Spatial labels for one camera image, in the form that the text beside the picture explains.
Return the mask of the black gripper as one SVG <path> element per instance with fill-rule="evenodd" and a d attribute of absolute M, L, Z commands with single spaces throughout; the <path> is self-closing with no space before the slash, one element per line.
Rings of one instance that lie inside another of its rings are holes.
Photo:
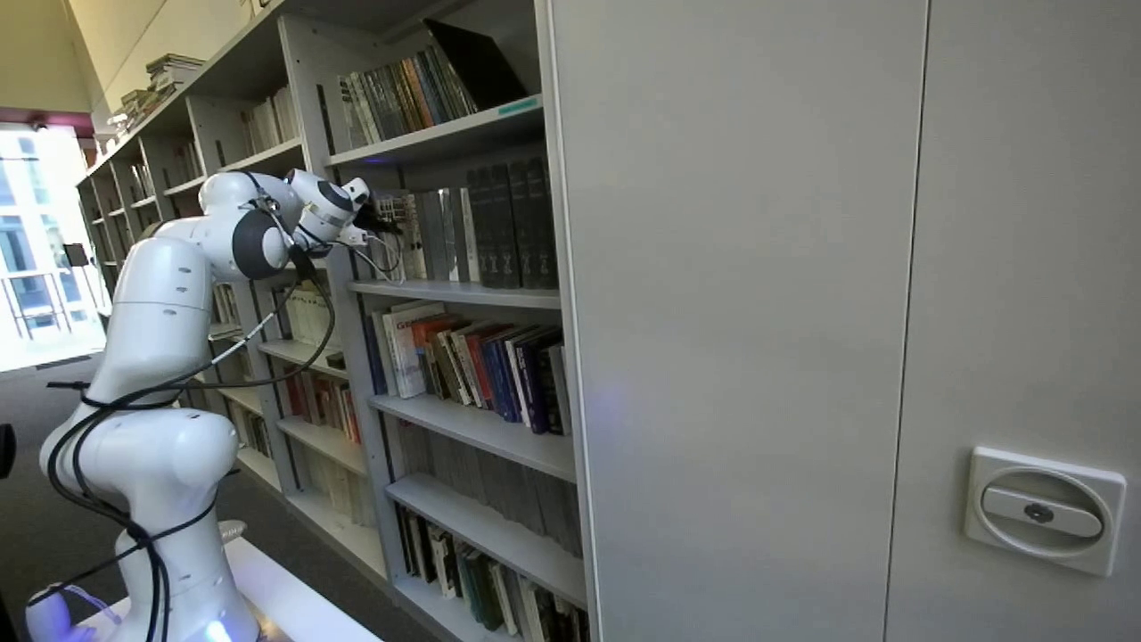
<path fill-rule="evenodd" d="M 392 213 L 382 213 L 374 200 L 364 200 L 355 216 L 355 229 L 374 230 L 374 236 L 404 236 Z"/>

